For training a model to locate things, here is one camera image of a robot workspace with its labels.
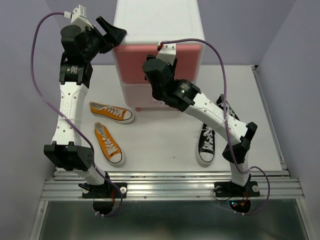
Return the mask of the light pink drawer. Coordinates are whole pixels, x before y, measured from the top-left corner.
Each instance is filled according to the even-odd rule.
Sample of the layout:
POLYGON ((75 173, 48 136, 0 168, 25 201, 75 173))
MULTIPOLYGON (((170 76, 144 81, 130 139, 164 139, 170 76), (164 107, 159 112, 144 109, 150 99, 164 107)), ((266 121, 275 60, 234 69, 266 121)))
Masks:
POLYGON ((125 103, 130 108, 165 108, 163 101, 152 96, 149 83, 122 83, 121 89, 125 103))

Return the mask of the black sneaker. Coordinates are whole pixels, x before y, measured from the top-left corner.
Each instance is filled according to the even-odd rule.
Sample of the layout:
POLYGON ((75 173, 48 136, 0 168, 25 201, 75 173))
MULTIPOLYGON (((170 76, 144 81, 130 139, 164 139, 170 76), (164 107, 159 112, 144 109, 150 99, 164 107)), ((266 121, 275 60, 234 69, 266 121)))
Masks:
POLYGON ((228 115, 232 116, 233 118, 235 118, 238 121, 240 120, 239 117, 237 116, 237 114, 235 113, 235 111, 232 109, 229 102, 227 100, 225 100, 225 96, 223 93, 216 100, 216 105, 222 110, 224 110, 224 108, 226 108, 228 115))
POLYGON ((215 158, 215 131, 203 123, 199 132, 200 134, 196 147, 196 159, 202 167, 208 167, 213 163, 215 158))

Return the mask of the dark pink drawer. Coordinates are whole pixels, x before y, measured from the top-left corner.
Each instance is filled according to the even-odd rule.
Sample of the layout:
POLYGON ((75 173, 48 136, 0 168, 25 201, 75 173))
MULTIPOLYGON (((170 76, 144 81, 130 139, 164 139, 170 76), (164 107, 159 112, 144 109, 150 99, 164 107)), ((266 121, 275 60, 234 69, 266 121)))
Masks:
MULTIPOLYGON (((120 45, 114 49, 116 65, 124 83, 136 84, 145 82, 142 70, 148 55, 157 55, 155 45, 120 45)), ((194 81, 202 58, 202 47, 199 44, 178 44, 176 49, 176 79, 194 81)))

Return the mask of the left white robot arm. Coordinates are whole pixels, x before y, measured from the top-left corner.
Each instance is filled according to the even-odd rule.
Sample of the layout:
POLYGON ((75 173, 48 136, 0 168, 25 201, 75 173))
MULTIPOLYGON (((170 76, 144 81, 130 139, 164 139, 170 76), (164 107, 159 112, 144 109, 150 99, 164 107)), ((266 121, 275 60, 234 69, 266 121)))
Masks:
POLYGON ((85 181, 80 184, 83 198, 111 198, 116 188, 107 172, 100 170, 94 161, 94 150, 82 145, 80 133, 83 105, 93 73, 91 61, 98 54, 110 52, 120 45, 127 32, 113 26, 103 17, 96 19, 105 31, 95 26, 73 23, 60 31, 64 52, 61 57, 59 83, 60 106, 58 121, 51 144, 43 152, 58 168, 71 171, 85 181))

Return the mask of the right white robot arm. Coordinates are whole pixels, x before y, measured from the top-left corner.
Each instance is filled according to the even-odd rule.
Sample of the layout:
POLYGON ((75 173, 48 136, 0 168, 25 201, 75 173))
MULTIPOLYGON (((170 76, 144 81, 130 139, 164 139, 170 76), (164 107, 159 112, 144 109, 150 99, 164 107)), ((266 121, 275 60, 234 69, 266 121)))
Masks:
POLYGON ((152 96, 167 106, 190 115, 226 140, 222 156, 230 164, 231 180, 215 185, 218 198, 258 197, 258 184, 251 180, 246 161, 251 141, 258 126, 244 123, 211 102, 201 90, 186 79, 175 79, 175 65, 148 55, 142 65, 145 79, 150 83, 152 96))

